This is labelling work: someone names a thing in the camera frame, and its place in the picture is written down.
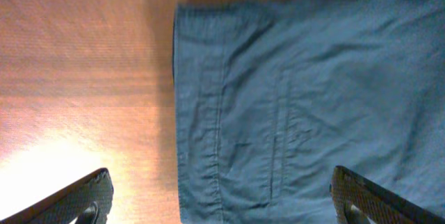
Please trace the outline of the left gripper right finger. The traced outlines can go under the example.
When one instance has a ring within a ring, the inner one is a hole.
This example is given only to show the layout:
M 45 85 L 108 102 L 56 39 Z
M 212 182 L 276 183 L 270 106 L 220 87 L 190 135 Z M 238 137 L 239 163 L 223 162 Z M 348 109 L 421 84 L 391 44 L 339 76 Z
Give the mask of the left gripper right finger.
M 444 218 L 344 166 L 334 168 L 330 195 L 339 224 L 444 224 Z

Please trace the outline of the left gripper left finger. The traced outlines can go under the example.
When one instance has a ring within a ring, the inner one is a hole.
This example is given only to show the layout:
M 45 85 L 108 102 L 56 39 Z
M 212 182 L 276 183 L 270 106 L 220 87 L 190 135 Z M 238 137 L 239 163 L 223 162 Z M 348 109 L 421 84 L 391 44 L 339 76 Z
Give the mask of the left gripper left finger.
M 106 224 L 114 188 L 107 168 L 99 168 L 45 199 L 1 220 L 1 224 Z

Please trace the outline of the navy blue shorts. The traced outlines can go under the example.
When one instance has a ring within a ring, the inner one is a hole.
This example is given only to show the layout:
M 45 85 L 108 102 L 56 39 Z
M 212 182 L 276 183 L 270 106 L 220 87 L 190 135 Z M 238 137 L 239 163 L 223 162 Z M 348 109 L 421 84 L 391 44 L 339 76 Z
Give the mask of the navy blue shorts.
M 334 223 L 345 166 L 444 215 L 444 0 L 179 6 L 182 223 Z

